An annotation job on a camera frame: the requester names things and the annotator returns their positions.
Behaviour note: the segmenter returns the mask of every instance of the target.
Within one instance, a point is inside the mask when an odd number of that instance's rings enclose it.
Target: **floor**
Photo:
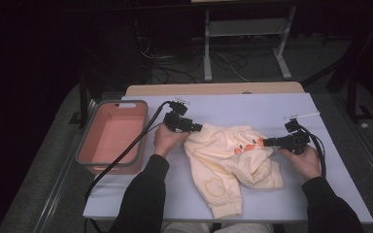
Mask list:
[[[201,44],[202,39],[195,38],[188,50],[145,50],[146,55],[153,54],[155,61],[147,83],[204,83]],[[213,83],[284,82],[272,54],[277,45],[278,38],[274,37],[213,40]],[[292,80],[302,82],[316,74],[341,57],[348,45],[349,41],[333,41],[324,46],[322,36],[290,38],[284,58]],[[373,119],[354,124],[345,113],[345,89],[337,94],[326,91],[330,77],[331,74],[322,77],[306,86],[305,91],[321,111],[332,140],[373,216],[373,159],[369,155],[373,153]],[[111,90],[104,97],[122,94]],[[361,86],[358,102],[373,114],[371,95]],[[79,90],[75,87],[58,110],[0,232],[84,232],[84,194],[93,176],[75,163],[70,154],[71,145],[77,143],[76,135],[82,133],[77,124],[70,124],[73,113],[80,110],[79,104]],[[109,224],[100,222],[103,230]],[[364,228],[373,232],[373,223]],[[286,224],[286,230],[306,232],[306,224]],[[96,231],[88,225],[87,232]]]

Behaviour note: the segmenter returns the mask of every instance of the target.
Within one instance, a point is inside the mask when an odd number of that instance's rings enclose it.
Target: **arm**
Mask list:
[[[144,171],[126,189],[119,215],[109,232],[159,232],[165,204],[165,177],[169,169],[166,156],[189,133],[171,132],[165,125],[155,131],[151,156]]]
[[[304,178],[302,190],[308,201],[309,233],[360,233],[364,232],[356,213],[347,202],[338,197],[320,173],[317,151],[309,146],[304,153],[295,155],[279,149],[295,170]]]

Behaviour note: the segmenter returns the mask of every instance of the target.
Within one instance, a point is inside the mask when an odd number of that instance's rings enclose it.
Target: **white tabletop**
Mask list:
[[[308,115],[317,110],[308,93],[288,94],[228,94],[228,95],[185,95],[185,96],[127,96],[123,99],[145,100],[149,105],[150,118],[157,107],[174,97],[182,97],[190,104],[185,117],[196,123],[210,123],[219,126],[249,124],[267,137],[287,136],[285,117]],[[165,107],[155,123],[162,122]],[[346,200],[363,223],[373,222],[354,182],[351,179],[337,149],[319,115],[302,117],[298,122],[318,136],[326,152],[327,179],[336,194]],[[153,153],[153,131],[146,142],[145,167]],[[241,186],[243,214],[222,221],[242,222],[294,222],[307,220],[307,202],[301,190],[301,177],[281,155],[271,155],[280,163],[285,186],[280,189],[257,190]],[[167,220],[212,221],[213,215],[199,194],[192,180],[190,165],[182,146],[175,148],[168,156],[170,169],[166,177],[166,201],[164,218]],[[85,206],[84,216],[115,218],[127,186],[135,175],[107,175],[92,190]]]

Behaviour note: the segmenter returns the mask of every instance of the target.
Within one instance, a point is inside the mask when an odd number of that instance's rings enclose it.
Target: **plastic bin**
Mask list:
[[[142,100],[104,101],[86,125],[76,156],[91,173],[100,174],[138,137],[148,123],[148,104]],[[108,174],[141,170],[147,135]]]

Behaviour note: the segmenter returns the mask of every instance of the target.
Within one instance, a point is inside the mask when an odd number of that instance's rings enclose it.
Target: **cream sweater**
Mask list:
[[[284,186],[279,164],[269,158],[272,148],[256,142],[265,138],[250,125],[204,124],[186,139],[193,180],[214,218],[242,214],[239,183],[249,188]]]

